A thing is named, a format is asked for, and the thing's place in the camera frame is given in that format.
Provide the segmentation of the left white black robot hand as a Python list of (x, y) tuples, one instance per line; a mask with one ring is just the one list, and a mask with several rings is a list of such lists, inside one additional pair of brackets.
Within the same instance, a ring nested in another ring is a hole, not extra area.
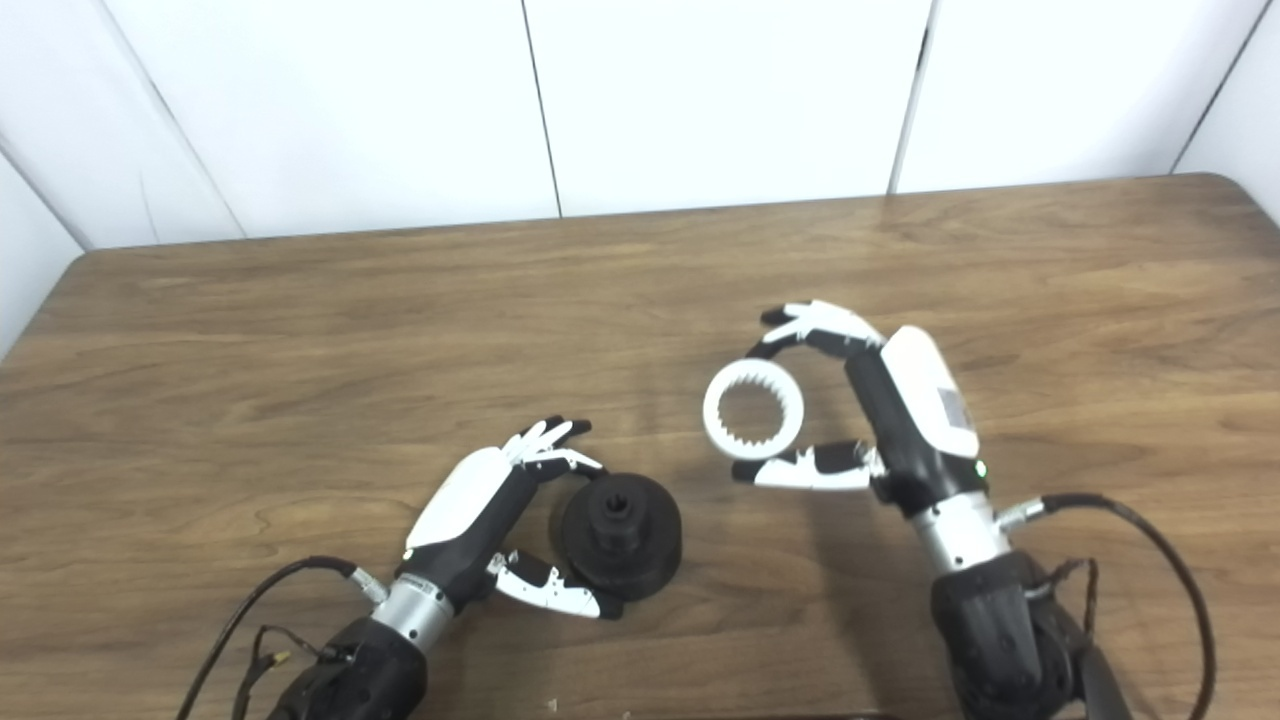
[(605, 475), (600, 461), (567, 446), (590, 429), (585, 419), (549, 416), (502, 446), (467, 455), (421, 511), (396, 573), (430, 584), (431, 594), (453, 614), (497, 591), (556, 612), (621, 618), (621, 600), (567, 578), (529, 552), (503, 547), (543, 484), (568, 474), (589, 480)]

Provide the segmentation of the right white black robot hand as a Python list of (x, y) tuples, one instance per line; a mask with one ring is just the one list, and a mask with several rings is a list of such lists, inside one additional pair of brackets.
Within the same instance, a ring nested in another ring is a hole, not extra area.
[(733, 480), (790, 489), (872, 489), (906, 519), (955, 496), (987, 493), (977, 468), (977, 429), (927, 332), (904, 325), (886, 337), (856, 313), (819, 300), (773, 307), (762, 314), (762, 323), (769, 329), (746, 356), (771, 360), (783, 348), (808, 345), (841, 360), (874, 439), (736, 460)]

